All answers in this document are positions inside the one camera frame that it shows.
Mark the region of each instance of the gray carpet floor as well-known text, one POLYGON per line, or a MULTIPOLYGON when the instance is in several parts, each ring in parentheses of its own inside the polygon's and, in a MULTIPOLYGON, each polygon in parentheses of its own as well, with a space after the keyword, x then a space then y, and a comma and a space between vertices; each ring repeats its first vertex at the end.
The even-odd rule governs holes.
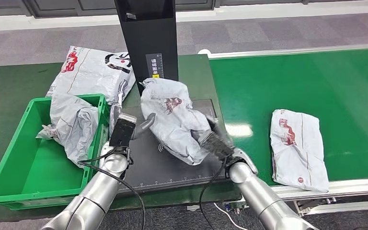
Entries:
MULTIPOLYGON (((222 53, 368 44, 368 14, 178 23, 177 44, 179 54, 195 54, 204 48, 222 53)), ((70 45, 126 50, 120 26, 0 31, 0 65, 63 62, 70 45)), ((237 229, 213 205, 205 207, 215 229, 237 229)), ((199 210, 190 212, 186 207, 148 209, 146 215, 149 230, 209 229, 199 210)), ((263 229, 250 209, 231 216, 249 230, 263 229)), ((140 219, 139 211, 111 212, 99 229, 136 230, 140 219)), ((352 230, 368 226, 368 211, 305 219, 323 230, 352 230)), ((0 223, 0 230, 35 230, 46 222, 48 219, 0 223)))

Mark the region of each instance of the green conveyor belt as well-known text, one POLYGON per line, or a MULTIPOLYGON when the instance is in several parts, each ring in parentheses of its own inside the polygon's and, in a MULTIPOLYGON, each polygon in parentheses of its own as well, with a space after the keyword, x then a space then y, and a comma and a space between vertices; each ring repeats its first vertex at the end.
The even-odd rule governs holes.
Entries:
POLYGON ((250 127, 232 135, 274 185, 269 142, 275 109, 320 120, 330 181, 368 178, 368 50, 210 60, 225 125, 250 127))

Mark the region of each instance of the red printed logo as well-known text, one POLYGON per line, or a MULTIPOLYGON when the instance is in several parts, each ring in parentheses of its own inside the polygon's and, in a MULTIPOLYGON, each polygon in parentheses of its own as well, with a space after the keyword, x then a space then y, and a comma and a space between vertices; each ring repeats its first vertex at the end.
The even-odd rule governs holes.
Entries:
POLYGON ((73 51, 70 52, 70 54, 67 57, 66 65, 61 68, 61 72, 69 72, 74 70, 75 63, 77 63, 78 57, 77 57, 77 50, 76 48, 73 49, 73 51))
POLYGON ((171 98, 166 98, 166 107, 167 107, 167 111, 168 111, 168 114, 171 114, 173 112, 173 109, 175 107, 177 107, 179 104, 181 104, 181 99, 178 98, 178 97, 171 97, 171 98))
POLYGON ((281 142, 287 146, 296 144, 296 134, 293 132, 291 126, 287 124, 287 120, 280 118, 280 120, 278 121, 278 125, 287 129, 287 134, 281 137, 281 142))

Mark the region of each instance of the wall baseboard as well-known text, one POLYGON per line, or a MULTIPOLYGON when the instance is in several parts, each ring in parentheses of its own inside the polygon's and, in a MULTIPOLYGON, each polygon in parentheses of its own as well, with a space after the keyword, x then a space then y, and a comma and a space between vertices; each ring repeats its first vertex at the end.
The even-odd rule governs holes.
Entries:
MULTIPOLYGON (((309 17, 338 14, 368 13, 368 0, 281 3, 262 5, 221 6, 213 11, 177 12, 177 22, 238 20, 253 18, 309 17)), ((117 15, 62 18, 34 18, 25 15, 0 16, 0 31, 97 25, 119 25, 117 15)))

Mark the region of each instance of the black scanning platform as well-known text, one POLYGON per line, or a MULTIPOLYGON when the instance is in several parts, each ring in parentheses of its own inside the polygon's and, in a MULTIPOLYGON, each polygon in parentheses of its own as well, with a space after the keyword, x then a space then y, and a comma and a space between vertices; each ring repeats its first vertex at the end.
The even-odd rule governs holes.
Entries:
MULTIPOLYGON (((193 101, 193 109, 216 117, 209 99, 193 101)), ((136 116, 137 124, 144 121, 140 107, 126 108, 123 112, 136 116)), ((212 154, 196 166, 184 163, 163 149, 150 130, 131 141, 130 149, 134 164, 126 171, 125 181, 142 192, 205 184, 221 167, 221 162, 212 154)), ((221 172, 218 179, 225 179, 225 172, 221 172)), ((131 191, 123 186, 118 194, 128 193, 131 191)))

